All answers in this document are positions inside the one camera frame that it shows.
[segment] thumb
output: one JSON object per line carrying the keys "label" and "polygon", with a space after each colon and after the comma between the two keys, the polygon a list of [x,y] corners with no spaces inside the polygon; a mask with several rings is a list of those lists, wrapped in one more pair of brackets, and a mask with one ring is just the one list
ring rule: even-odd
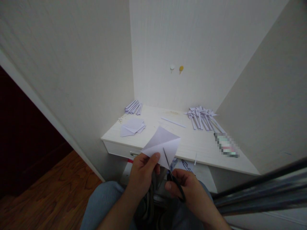
{"label": "thumb", "polygon": [[146,171],[148,170],[150,171],[150,173],[152,173],[159,159],[160,159],[159,153],[155,153],[154,155],[152,155],[151,158],[148,160],[147,164],[145,165]]}
{"label": "thumb", "polygon": [[182,198],[181,192],[179,190],[179,188],[177,187],[177,185],[172,182],[172,181],[168,181],[165,183],[165,189],[173,196],[176,197],[180,197]]}

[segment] scissor handle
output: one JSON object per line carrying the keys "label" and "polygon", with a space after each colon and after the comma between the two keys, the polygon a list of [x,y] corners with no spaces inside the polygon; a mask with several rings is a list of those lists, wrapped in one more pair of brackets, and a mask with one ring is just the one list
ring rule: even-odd
{"label": "scissor handle", "polygon": [[182,187],[181,187],[179,181],[176,179],[176,177],[174,177],[174,176],[172,177],[171,174],[169,173],[169,174],[167,174],[167,177],[166,177],[166,178],[167,178],[168,181],[172,181],[172,182],[174,182],[174,183],[177,185],[177,187],[179,188],[179,191],[180,191],[180,193],[181,193],[181,195],[182,195],[182,198],[178,197],[178,199],[179,199],[182,203],[185,203],[185,201],[186,201],[185,193],[183,192],[183,189],[182,189]]}

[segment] cabinet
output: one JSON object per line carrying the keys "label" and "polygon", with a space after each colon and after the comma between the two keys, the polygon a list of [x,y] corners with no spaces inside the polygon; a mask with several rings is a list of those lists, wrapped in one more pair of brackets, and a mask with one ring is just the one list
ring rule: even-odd
{"label": "cabinet", "polygon": [[[238,158],[223,155],[217,146],[213,131],[193,130],[191,120],[184,113],[144,105],[141,115],[124,114],[121,117],[122,123],[118,120],[101,139],[108,153],[133,159],[161,126],[181,137],[176,157],[192,164],[196,160],[194,174],[213,193],[223,192],[260,175],[240,149]],[[146,128],[140,134],[121,137],[121,125],[135,117],[143,119]],[[180,123],[186,128],[162,120],[161,117]]]}

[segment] jeans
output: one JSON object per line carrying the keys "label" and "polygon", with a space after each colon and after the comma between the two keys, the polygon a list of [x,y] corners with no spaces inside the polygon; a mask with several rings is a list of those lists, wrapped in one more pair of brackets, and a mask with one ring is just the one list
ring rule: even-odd
{"label": "jeans", "polygon": [[[206,186],[202,182],[200,183],[212,200]],[[89,199],[80,229],[95,230],[123,192],[124,188],[115,181],[100,184]],[[165,214],[166,218],[172,218],[172,229],[204,229],[200,220],[178,199],[172,199],[171,207]],[[129,229],[137,229],[134,220],[132,220]]]}

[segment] desk surface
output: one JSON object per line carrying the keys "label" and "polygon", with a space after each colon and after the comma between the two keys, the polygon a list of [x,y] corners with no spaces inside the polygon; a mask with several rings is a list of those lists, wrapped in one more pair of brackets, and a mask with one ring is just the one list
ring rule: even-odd
{"label": "desk surface", "polygon": [[[184,113],[144,105],[142,115],[124,114],[122,116],[122,124],[125,124],[131,118],[143,119],[146,128],[140,134],[136,133],[133,136],[121,137],[120,128],[122,124],[117,121],[101,139],[142,149],[154,135],[157,128],[161,126],[181,137],[180,145],[176,153],[176,157],[178,158],[190,161],[194,161],[196,158],[198,163],[251,175],[260,175],[255,166],[241,150],[238,150],[240,155],[238,158],[222,155],[215,141],[213,131],[193,130],[191,120]],[[163,120],[161,117],[182,124],[186,128]]]}

